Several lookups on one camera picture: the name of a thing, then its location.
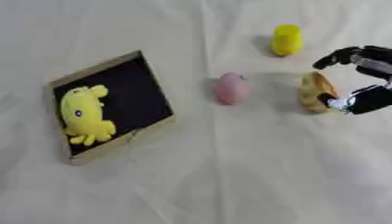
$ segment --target black robotic finger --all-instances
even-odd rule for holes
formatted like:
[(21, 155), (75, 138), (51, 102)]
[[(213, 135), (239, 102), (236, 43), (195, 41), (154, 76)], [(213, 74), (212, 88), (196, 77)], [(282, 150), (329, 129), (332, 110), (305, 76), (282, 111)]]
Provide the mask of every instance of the black robotic finger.
[(355, 103), (347, 110), (355, 115), (364, 114), (392, 105), (392, 91), (383, 86), (373, 87), (355, 96)]
[(332, 55), (328, 55), (328, 56), (316, 61), (313, 64), (313, 67), (318, 70), (323, 70), (324, 68), (329, 67), (329, 66), (333, 66), (336, 63), (338, 63), (338, 61)]
[(362, 58), (378, 60), (392, 64), (392, 50), (374, 45), (367, 45), (359, 53)]
[(390, 74), (390, 73), (383, 73), (383, 72), (380, 72), (380, 71), (377, 71), (374, 69), (370, 69), (370, 68), (366, 68), (363, 66), (357, 66), (356, 70), (359, 73), (367, 74), (367, 75), (370, 75), (370, 76), (373, 76), (373, 77), (379, 78), (379, 79), (384, 79), (385, 81), (390, 81), (392, 78), (392, 74)]
[(322, 70), (337, 63), (340, 63), (342, 65), (350, 64), (351, 56), (355, 53), (359, 53), (360, 51), (361, 49), (357, 46), (339, 49), (331, 53), (330, 55), (316, 61), (316, 63), (313, 64), (313, 67), (318, 70)]

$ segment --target white fabric surface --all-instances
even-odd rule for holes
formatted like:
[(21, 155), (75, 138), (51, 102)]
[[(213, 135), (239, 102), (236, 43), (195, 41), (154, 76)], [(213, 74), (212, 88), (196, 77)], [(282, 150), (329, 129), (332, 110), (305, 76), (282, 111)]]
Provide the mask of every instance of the white fabric surface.
[[(390, 108), (308, 115), (297, 87), (345, 46), (392, 47), (389, 0), (0, 0), (0, 223), (392, 223)], [(266, 50), (301, 26), (305, 49)], [(142, 49), (178, 121), (172, 131), (85, 166), (65, 163), (44, 85)], [(249, 99), (215, 104), (225, 72)], [(374, 84), (352, 66), (339, 91)]]

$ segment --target yellow ball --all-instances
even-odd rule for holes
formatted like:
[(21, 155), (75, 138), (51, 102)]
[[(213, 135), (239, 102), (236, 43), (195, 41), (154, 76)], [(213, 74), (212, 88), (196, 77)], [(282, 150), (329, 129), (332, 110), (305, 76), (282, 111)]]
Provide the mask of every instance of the yellow ball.
[(278, 56), (298, 53), (304, 45), (301, 30), (294, 24), (279, 25), (270, 42), (270, 48)]

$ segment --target robotic hand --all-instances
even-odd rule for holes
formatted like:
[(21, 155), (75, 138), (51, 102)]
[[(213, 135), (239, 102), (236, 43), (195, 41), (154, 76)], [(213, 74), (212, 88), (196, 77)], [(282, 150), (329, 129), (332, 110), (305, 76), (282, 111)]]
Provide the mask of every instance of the robotic hand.
[(336, 99), (330, 94), (319, 95), (318, 99), (328, 108), (358, 115), (392, 105), (392, 49), (372, 45), (343, 48), (318, 60), (313, 67), (322, 70), (338, 63), (355, 64), (358, 72), (384, 79), (387, 83), (355, 90), (349, 97), (342, 99)]

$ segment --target plush toy eye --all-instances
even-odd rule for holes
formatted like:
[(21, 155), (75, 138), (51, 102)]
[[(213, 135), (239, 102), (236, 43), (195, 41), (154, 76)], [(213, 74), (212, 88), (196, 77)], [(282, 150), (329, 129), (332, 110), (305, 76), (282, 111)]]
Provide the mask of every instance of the plush toy eye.
[(78, 109), (77, 109), (77, 110), (75, 110), (75, 115), (76, 115), (76, 116), (81, 116), (81, 111), (80, 111), (80, 110), (78, 110)]

